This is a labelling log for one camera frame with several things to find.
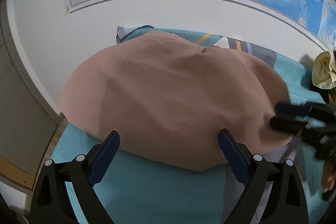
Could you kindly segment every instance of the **wall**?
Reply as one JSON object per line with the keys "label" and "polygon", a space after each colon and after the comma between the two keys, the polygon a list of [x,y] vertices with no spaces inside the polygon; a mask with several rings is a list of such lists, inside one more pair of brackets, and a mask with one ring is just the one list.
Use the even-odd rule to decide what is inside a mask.
{"label": "wall", "polygon": [[7,8],[19,54],[58,113],[55,102],[71,72],[114,45],[118,26],[150,24],[225,35],[296,61],[305,55],[314,59],[325,49],[295,22],[249,0],[110,0],[67,15],[63,0],[7,0]]}
{"label": "wall", "polygon": [[9,187],[0,181],[0,193],[7,205],[16,213],[24,215],[26,194]]}

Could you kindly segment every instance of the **gray door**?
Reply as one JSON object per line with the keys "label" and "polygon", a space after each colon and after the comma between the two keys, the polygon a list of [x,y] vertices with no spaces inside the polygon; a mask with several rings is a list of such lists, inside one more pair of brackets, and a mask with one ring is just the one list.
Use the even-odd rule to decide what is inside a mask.
{"label": "gray door", "polygon": [[22,82],[5,44],[1,45],[0,174],[32,189],[32,180],[56,128]]}

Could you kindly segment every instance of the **human hand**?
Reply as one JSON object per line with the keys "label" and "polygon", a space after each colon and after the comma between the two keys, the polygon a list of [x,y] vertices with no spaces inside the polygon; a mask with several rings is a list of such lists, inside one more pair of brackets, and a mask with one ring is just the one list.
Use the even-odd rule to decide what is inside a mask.
{"label": "human hand", "polygon": [[322,175],[322,190],[324,193],[334,188],[336,183],[336,164],[331,162],[324,162]]}

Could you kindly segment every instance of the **pink fabric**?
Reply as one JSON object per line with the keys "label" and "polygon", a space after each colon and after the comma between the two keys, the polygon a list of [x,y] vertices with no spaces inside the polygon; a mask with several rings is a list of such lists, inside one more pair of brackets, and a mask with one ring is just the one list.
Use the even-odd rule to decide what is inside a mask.
{"label": "pink fabric", "polygon": [[252,153],[291,137],[268,122],[286,84],[260,59],[150,31],[106,48],[72,73],[58,102],[70,123],[120,148],[191,170],[225,163],[218,133],[228,128]]}

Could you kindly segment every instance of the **bed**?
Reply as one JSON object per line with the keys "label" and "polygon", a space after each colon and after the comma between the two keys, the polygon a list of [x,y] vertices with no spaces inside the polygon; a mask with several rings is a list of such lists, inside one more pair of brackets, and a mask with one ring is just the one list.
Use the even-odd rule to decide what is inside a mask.
{"label": "bed", "polygon": [[[118,28],[117,43],[142,35],[152,26]],[[184,30],[156,29],[175,33],[203,46],[220,46],[245,51],[265,61],[287,83],[292,103],[323,102],[319,93],[309,90],[311,70],[270,49],[248,42],[213,34]],[[72,160],[86,154],[100,143],[75,126],[68,124],[52,159],[58,162]],[[304,156],[301,162],[307,186],[305,194],[311,224],[317,223],[328,207],[321,199],[320,181],[323,162],[314,159],[314,149],[300,144]],[[151,161],[119,150],[102,182],[95,192],[113,221],[118,224],[219,224],[223,215],[226,174],[229,166],[222,164],[198,172]],[[73,187],[67,184],[69,198],[78,221],[86,224]]]}

